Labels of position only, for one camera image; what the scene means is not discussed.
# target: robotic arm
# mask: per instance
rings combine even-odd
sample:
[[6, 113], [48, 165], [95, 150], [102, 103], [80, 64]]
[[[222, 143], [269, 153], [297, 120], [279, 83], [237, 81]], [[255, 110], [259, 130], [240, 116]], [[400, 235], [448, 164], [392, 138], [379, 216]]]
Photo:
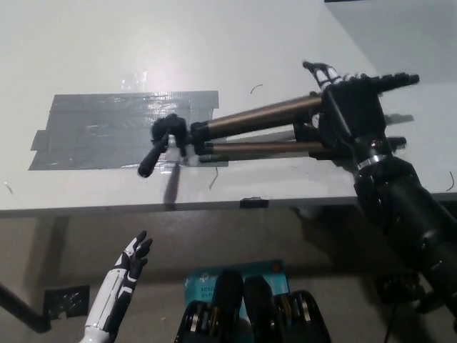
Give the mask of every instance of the robotic arm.
[[421, 186], [413, 166], [392, 155], [379, 89], [365, 74], [341, 77], [327, 64], [303, 66], [322, 90], [321, 137], [352, 152], [364, 214], [457, 317], [457, 222]]
[[84, 338], [80, 343], [112, 343], [129, 307], [136, 283], [148, 263], [152, 239], [146, 231], [135, 237], [122, 252], [105, 277], [86, 321]]

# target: white robotic arm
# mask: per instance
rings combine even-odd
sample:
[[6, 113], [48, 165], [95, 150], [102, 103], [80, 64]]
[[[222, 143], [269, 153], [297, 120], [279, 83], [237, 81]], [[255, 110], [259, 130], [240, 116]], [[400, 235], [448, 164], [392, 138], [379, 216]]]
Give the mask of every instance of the white robotic arm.
[[112, 343], [129, 307], [141, 270], [148, 262], [152, 239], [146, 231], [135, 237], [105, 277], [86, 321], [79, 343]]

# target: floor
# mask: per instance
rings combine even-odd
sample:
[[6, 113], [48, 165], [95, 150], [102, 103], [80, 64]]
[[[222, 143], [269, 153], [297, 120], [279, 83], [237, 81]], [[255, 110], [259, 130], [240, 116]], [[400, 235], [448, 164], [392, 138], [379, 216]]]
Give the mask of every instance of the floor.
[[[39, 308], [45, 289], [90, 284], [91, 299], [132, 236], [154, 238], [117, 342], [172, 342], [184, 310], [183, 278], [194, 268], [281, 258], [292, 290], [316, 298], [334, 342], [382, 342], [391, 307], [373, 275], [403, 270], [383, 237], [355, 209], [327, 209], [310, 222], [290, 209], [169, 212], [0, 220], [0, 280]], [[85, 318], [38, 335], [0, 310], [0, 342], [78, 342]], [[390, 342], [449, 342], [453, 319], [397, 311]]]

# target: white table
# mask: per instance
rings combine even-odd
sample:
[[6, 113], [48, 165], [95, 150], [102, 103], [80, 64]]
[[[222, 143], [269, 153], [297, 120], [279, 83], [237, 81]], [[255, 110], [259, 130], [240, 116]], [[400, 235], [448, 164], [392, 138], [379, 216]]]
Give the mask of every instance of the white table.
[[[450, 172], [457, 177], [456, 2], [10, 1], [0, 12], [0, 216], [167, 208], [170, 174], [27, 170], [55, 94], [119, 93], [126, 75], [147, 71], [144, 91], [218, 90], [218, 117], [316, 90], [303, 59], [340, 72], [419, 73], [420, 85], [383, 97], [387, 114], [414, 117], [387, 134], [407, 138], [400, 156], [437, 199], [456, 199], [457, 187], [446, 192]], [[352, 176], [331, 161], [231, 162], [209, 189], [215, 175], [181, 168], [174, 208], [238, 207], [249, 197], [270, 206], [356, 200]]]

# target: gray duct tape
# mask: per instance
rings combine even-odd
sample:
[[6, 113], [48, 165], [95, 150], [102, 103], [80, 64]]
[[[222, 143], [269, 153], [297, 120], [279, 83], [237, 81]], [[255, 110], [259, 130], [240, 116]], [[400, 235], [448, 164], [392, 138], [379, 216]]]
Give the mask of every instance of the gray duct tape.
[[32, 143], [29, 170], [135, 167], [151, 148], [158, 118], [176, 113], [191, 124], [212, 119], [218, 107], [217, 91], [56, 95], [46, 130]]

